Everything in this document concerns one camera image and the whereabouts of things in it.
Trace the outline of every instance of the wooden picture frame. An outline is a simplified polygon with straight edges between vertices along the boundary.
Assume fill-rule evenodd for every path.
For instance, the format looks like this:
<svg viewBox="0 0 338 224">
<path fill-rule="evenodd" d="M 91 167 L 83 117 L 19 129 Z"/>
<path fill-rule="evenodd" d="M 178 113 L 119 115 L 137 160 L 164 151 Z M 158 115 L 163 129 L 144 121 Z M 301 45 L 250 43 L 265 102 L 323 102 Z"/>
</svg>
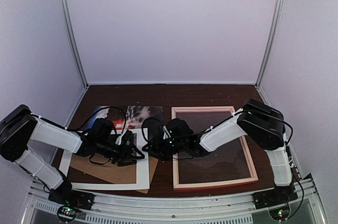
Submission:
<svg viewBox="0 0 338 224">
<path fill-rule="evenodd" d="M 187 113 L 229 113 L 232 114 L 235 112 L 233 106 L 215 106 L 215 107 L 172 107 L 172 118 L 179 118 L 179 114 L 187 114 Z M 248 183 L 254 183 L 258 181 L 256 169 L 254 163 L 252 161 L 252 157 L 250 154 L 250 150 L 248 148 L 246 139 L 244 136 L 239 138 L 240 146 L 243 150 L 243 158 L 248 166 L 247 174 L 248 177 L 235 179 L 235 180 L 226 180 L 226 181 L 215 181 L 215 182 L 199 182 L 199 183 L 180 183 L 179 176 L 179 155 L 173 155 L 173 185 L 174 190 L 196 190 L 196 189 L 206 189 L 206 188 L 219 188 L 226 186 L 235 186 L 235 185 L 243 185 Z"/>
</svg>

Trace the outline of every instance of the picture frame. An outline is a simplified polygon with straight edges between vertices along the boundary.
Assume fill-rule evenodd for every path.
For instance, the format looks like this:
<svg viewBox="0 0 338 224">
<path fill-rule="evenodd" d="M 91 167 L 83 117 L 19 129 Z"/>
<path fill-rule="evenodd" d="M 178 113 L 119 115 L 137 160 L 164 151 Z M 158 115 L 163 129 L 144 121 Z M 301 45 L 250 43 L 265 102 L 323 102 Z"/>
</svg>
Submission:
<svg viewBox="0 0 338 224">
<path fill-rule="evenodd" d="M 196 117 L 197 114 L 202 115 L 202 114 L 207 114 L 207 118 L 211 118 L 213 117 L 213 114 L 217 114 L 218 116 L 222 115 L 226 115 L 228 114 L 228 116 L 230 116 L 233 112 L 235 112 L 235 109 L 233 106 L 214 106 L 214 107 L 172 107 L 172 118 L 181 118 L 183 120 L 186 120 L 186 122 L 189 124 L 190 121 L 193 121 Z M 214 122 L 215 124 L 218 123 L 219 121 L 222 121 L 223 119 L 219 119 L 216 122 Z M 210 126 L 212 126 L 213 124 L 205 124 L 203 125 L 204 127 L 201 128 L 201 124 L 203 124 L 202 121 L 198 122 L 198 129 L 196 128 L 194 131 L 202 131 L 203 129 L 206 129 Z M 226 179 L 224 181 L 206 181 L 203 182 L 203 179 L 199 178 L 200 181 L 199 182 L 189 182 L 188 179 L 185 179 L 186 181 L 183 183 L 182 181 L 180 181 L 180 177 L 183 177 L 183 173 L 191 173 L 189 170 L 194 170 L 194 172 L 196 173 L 196 168 L 198 168 L 198 165 L 203 165 L 203 157 L 201 158 L 196 158 L 195 163 L 197 163 L 197 165 L 194 165 L 194 161 L 181 161 L 180 160 L 180 154 L 175 154 L 173 155 L 173 187 L 174 190 L 196 190 L 196 189 L 206 189 L 206 188 L 219 188 L 219 187 L 227 187 L 227 186 L 235 186 L 235 185 L 243 185 L 243 184 L 248 184 L 248 183 L 254 183 L 258 181 L 258 176 L 257 176 L 257 172 L 254 166 L 254 162 L 252 160 L 251 154 L 250 154 L 250 150 L 248 148 L 248 144 L 246 142 L 246 139 L 244 136 L 239 137 L 238 139 L 235 139 L 232 142 L 236 143 L 236 148 L 238 149 L 238 153 L 239 156 L 241 156 L 241 165 L 242 167 L 244 167 L 243 169 L 246 170 L 245 172 L 243 172 L 243 177 L 240 177 L 238 179 Z M 180 172 L 180 162 L 185 162 L 184 166 L 187 166 L 188 168 L 185 169 L 184 171 L 181 170 Z M 201 168 L 201 170 L 204 171 L 204 173 L 201 173 L 200 177 L 206 176 L 205 172 L 210 172 L 209 174 L 209 178 L 212 178 L 212 168 L 217 166 L 217 163 L 215 163 L 214 166 L 209 167 L 208 169 L 203 169 Z"/>
</svg>

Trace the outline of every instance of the white backdrop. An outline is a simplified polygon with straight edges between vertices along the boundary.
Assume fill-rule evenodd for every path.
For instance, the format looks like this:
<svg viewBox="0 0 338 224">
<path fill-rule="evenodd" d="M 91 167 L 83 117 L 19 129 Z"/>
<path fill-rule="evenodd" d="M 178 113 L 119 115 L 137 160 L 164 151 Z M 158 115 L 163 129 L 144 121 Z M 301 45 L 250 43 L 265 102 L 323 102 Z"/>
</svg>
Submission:
<svg viewBox="0 0 338 224">
<path fill-rule="evenodd" d="M 0 120 L 19 104 L 64 124 L 83 91 L 60 0 L 0 0 Z M 54 147 L 35 142 L 50 160 Z M 19 223 L 31 177 L 0 157 L 1 223 Z"/>
<path fill-rule="evenodd" d="M 262 88 L 295 129 L 330 223 L 338 207 L 338 0 L 285 0 Z"/>
<path fill-rule="evenodd" d="M 275 0 L 68 0 L 87 80 L 254 83 Z"/>
</svg>

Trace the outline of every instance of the metal frame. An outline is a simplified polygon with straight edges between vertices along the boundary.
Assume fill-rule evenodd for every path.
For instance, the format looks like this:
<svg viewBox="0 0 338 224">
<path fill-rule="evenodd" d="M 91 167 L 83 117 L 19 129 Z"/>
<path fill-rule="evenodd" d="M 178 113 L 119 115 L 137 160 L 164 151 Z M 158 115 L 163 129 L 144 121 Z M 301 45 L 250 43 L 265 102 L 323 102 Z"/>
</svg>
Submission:
<svg viewBox="0 0 338 224">
<path fill-rule="evenodd" d="M 271 28 L 269 32 L 268 42 L 266 44 L 264 58 L 263 58 L 262 65 L 260 67 L 258 78 L 255 84 L 257 88 L 260 87 L 265 71 L 267 69 L 267 64 L 268 64 L 268 61 L 271 55 L 271 51 L 272 51 L 276 33 L 277 33 L 277 27 L 278 27 L 278 22 L 280 19 L 280 14 L 283 9 L 283 3 L 284 3 L 284 0 L 276 0 L 275 2 L 275 10 L 274 10 L 273 20 L 272 20 Z"/>
<path fill-rule="evenodd" d="M 304 199 L 311 199 L 317 223 L 325 224 L 325 214 L 313 180 L 302 180 L 301 184 L 305 190 Z M 302 191 L 298 183 L 295 183 L 295 189 L 298 199 L 293 202 L 300 202 Z M 112 219 L 119 220 L 121 223 L 143 224 L 217 223 L 226 218 L 242 218 L 248 214 L 266 211 L 266 208 L 259 210 L 255 208 L 252 193 L 254 192 L 198 198 L 138 198 L 94 192 L 93 207 L 91 211 L 84 211 L 87 215 L 84 222 L 108 223 L 104 220 Z M 39 202 L 48 206 L 41 209 L 37 205 Z M 48 194 L 43 191 L 43 184 L 34 181 L 21 223 L 30 223 L 35 208 L 48 211 L 57 207 L 58 204 L 48 201 Z M 97 218 L 100 222 L 91 221 L 93 218 Z"/>
<path fill-rule="evenodd" d="M 70 43 L 71 50 L 72 50 L 72 53 L 73 53 L 73 57 L 74 57 L 74 60 L 75 60 L 75 64 L 76 64 L 76 67 L 78 69 L 79 75 L 81 77 L 83 87 L 86 88 L 86 87 L 88 87 L 88 82 L 87 82 L 87 79 L 86 79 L 85 72 L 83 70 L 83 66 L 82 66 L 82 63 L 81 63 L 80 56 L 79 56 L 78 47 L 76 45 L 75 35 L 74 35 L 71 20 L 70 20 L 68 2 L 67 2 L 67 0 L 61 0 L 61 4 L 62 4 L 62 9 L 63 9 L 65 24 L 66 24 L 66 27 L 67 27 L 67 35 L 68 35 L 69 43 Z"/>
</svg>

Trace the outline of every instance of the brown cardboard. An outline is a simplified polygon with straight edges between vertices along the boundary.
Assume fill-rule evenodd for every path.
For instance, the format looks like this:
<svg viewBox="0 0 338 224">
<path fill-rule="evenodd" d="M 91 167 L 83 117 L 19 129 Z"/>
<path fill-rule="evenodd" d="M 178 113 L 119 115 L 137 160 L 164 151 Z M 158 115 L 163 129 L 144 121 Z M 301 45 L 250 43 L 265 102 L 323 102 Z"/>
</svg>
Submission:
<svg viewBox="0 0 338 224">
<path fill-rule="evenodd" d="M 107 159 L 96 154 L 92 159 L 94 162 L 105 163 Z M 149 181 L 151 182 L 156 170 L 158 159 L 149 157 Z M 136 165 L 118 167 L 111 162 L 105 165 L 95 165 L 89 162 L 88 157 L 79 157 L 72 155 L 70 166 L 83 173 L 95 176 L 113 184 L 130 184 L 136 183 Z M 148 190 L 138 190 L 141 193 L 148 193 Z"/>
</svg>

